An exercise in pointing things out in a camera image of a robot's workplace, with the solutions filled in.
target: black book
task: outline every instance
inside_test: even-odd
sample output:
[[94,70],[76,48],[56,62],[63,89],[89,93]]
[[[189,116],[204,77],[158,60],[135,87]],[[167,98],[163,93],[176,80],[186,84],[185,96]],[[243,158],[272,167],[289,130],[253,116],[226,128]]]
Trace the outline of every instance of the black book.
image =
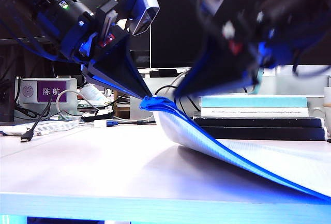
[[325,141],[326,128],[201,126],[215,139]]
[[229,118],[201,117],[194,114],[193,120],[200,126],[218,127],[324,127],[324,120],[307,118]]

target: white device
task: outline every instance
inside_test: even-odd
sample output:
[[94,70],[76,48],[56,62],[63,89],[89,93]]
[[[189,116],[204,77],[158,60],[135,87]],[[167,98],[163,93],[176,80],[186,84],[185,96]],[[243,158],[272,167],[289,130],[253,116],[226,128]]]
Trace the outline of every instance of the white device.
[[[77,90],[77,80],[75,78],[28,78],[21,79],[20,94],[18,103],[23,108],[41,113],[46,107],[53,94],[50,114],[57,112],[55,101],[57,96],[64,90]],[[60,98],[60,109],[66,110],[70,114],[77,113],[77,95],[74,93],[65,93]],[[17,117],[27,117],[19,111],[15,111]]]

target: stack of books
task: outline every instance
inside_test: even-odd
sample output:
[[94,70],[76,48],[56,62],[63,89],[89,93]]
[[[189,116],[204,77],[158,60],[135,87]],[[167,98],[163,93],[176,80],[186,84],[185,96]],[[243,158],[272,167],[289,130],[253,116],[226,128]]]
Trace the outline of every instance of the stack of books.
[[216,139],[327,139],[324,120],[309,117],[307,98],[301,96],[202,97],[193,120]]

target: desk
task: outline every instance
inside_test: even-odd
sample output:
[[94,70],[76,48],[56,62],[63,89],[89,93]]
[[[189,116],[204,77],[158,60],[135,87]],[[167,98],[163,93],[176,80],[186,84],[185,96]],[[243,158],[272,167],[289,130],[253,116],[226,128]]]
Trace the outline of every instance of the desk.
[[0,137],[0,214],[155,223],[327,223],[331,205],[168,140],[157,125]]

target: purple label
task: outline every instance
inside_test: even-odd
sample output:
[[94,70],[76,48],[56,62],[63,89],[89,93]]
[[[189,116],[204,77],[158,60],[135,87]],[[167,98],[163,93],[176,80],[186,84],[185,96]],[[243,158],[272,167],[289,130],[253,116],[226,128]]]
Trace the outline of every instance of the purple label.
[[[49,102],[53,94],[52,102],[56,102],[57,96],[66,90],[66,81],[38,81],[38,102]],[[67,102],[66,94],[60,97],[59,102]]]

